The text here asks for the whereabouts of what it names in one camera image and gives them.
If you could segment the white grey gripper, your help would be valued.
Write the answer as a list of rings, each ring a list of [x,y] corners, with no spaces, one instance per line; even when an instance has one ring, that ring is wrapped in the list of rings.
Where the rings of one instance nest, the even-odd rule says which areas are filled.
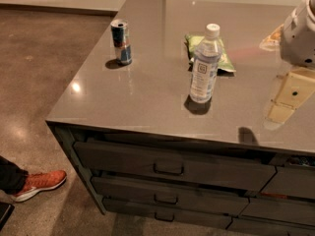
[[[302,0],[283,23],[281,57],[286,62],[315,68],[315,0]],[[284,77],[267,119],[278,124],[315,93],[315,71],[293,68]]]

